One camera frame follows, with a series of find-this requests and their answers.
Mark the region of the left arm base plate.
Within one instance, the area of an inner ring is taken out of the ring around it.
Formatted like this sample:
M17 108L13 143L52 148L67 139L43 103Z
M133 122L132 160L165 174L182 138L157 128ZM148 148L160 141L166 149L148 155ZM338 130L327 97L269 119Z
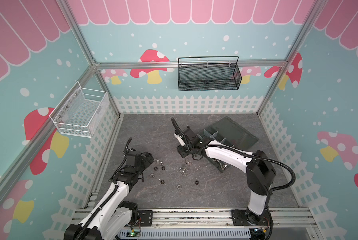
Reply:
M131 225L132 227L151 227L152 226L152 219L153 219L153 211L139 211L138 216L135 220L135 223Z

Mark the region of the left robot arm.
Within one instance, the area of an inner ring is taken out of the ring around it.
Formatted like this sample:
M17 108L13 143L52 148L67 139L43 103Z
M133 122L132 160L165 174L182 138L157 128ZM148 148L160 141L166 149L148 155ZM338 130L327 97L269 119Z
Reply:
M79 224L70 224L65 240L114 240L126 225L138 222L138 206L125 201L154 158L148 152L124 151L121 166L109 179L110 187L95 208Z

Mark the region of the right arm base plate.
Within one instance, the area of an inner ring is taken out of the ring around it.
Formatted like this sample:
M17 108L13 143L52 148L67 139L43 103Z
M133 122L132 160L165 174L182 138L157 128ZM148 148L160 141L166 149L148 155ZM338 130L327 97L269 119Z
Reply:
M234 226L265 226L269 227L273 221L267 208L259 216L248 210L234 209L231 211Z

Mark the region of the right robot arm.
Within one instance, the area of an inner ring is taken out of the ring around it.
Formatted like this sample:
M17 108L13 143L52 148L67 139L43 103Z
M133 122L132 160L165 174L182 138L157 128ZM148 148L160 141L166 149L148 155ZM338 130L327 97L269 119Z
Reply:
M296 174L288 165L268 159L262 151L246 152L224 145L211 137L199 138L190 128L183 131L176 121L172 123L175 128L174 135L180 142L178 152L183 157L191 155L194 160L207 158L223 162L246 174L251 195L245 215L252 225L258 225L263 220L273 192L287 189L296 181ZM290 173L291 180L287 184L272 186L277 175L273 165L278 165Z

